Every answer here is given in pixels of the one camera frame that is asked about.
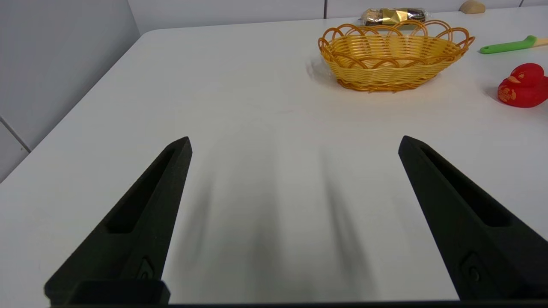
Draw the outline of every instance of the duck beak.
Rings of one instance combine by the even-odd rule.
[[[513,82],[513,83],[521,83],[521,81],[519,81],[516,77],[514,76],[508,76],[507,78],[510,82]]]

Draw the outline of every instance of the green-handled tool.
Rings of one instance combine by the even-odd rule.
[[[489,45],[482,47],[479,52],[482,54],[494,54],[502,52],[510,52],[512,50],[526,49],[531,47],[537,47],[541,45],[548,45],[548,38],[537,38],[536,36],[528,36],[523,41],[503,43],[497,45]]]

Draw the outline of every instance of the tile grout line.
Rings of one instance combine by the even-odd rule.
[[[26,145],[25,142],[23,142],[23,139],[19,138],[19,136],[17,136],[17,134],[15,133],[15,131],[13,130],[13,128],[8,124],[8,122],[6,122],[4,120],[4,118],[2,116],[0,116],[0,123],[2,123],[4,125],[4,127],[8,130],[8,132],[13,136],[13,138],[15,138],[15,140],[17,140],[21,146],[27,150],[28,153],[31,152],[31,149]]]

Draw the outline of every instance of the green handle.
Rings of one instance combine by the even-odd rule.
[[[481,52],[482,54],[510,52],[512,50],[531,48],[535,44],[535,42],[536,36],[530,35],[523,41],[485,46],[482,47],[479,52]]]

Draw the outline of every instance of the basket rim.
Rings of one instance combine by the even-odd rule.
[[[413,32],[410,35],[404,35],[399,28],[404,25],[415,25],[416,28],[413,30]],[[430,25],[441,25],[443,28],[445,28],[444,31],[440,32],[437,36],[432,37],[429,36],[427,26]],[[387,33],[381,34],[377,30],[388,30]],[[422,36],[416,35],[417,33],[422,32]],[[453,42],[453,32],[462,32],[465,36],[465,39],[459,43]],[[326,37],[331,34],[331,40],[328,41]],[[341,39],[344,39],[348,36],[357,36],[358,38],[368,38],[371,39],[371,37],[377,37],[377,38],[384,38],[384,37],[426,37],[428,39],[434,39],[434,40],[441,40],[441,41],[447,41],[451,43],[454,47],[456,47],[456,50],[447,54],[443,55],[436,55],[436,56],[425,56],[422,58],[412,57],[412,56],[406,56],[406,57],[386,57],[386,56],[367,56],[363,58],[355,58],[350,54],[344,54],[344,53],[338,53],[334,52],[332,53],[328,47],[333,46],[337,41],[340,41]],[[444,61],[450,61],[453,62],[457,59],[460,59],[460,57],[469,49],[469,46],[474,42],[475,37],[470,36],[469,32],[465,28],[456,27],[451,28],[449,24],[442,20],[429,20],[427,22],[419,22],[416,20],[405,20],[403,22],[400,22],[394,26],[387,26],[387,25],[377,25],[377,26],[356,26],[352,24],[342,24],[338,27],[332,27],[327,29],[323,36],[318,39],[318,47],[320,49],[320,52],[324,58],[325,61],[328,62],[335,62],[338,66],[346,68],[346,69],[368,69],[368,70],[384,70],[386,68],[391,68],[394,70],[404,70],[407,69],[410,66],[421,66],[421,67],[430,67],[435,66],[439,64],[440,62]],[[347,58],[351,61],[350,67],[346,67],[340,63],[340,61],[337,59],[338,57]],[[367,60],[381,60],[379,63],[377,63],[373,67],[367,67],[363,62]],[[399,64],[397,60],[410,60],[411,62],[409,64],[406,64],[403,67],[399,67]],[[381,64],[385,62],[392,62],[395,67],[393,66],[381,66]]]

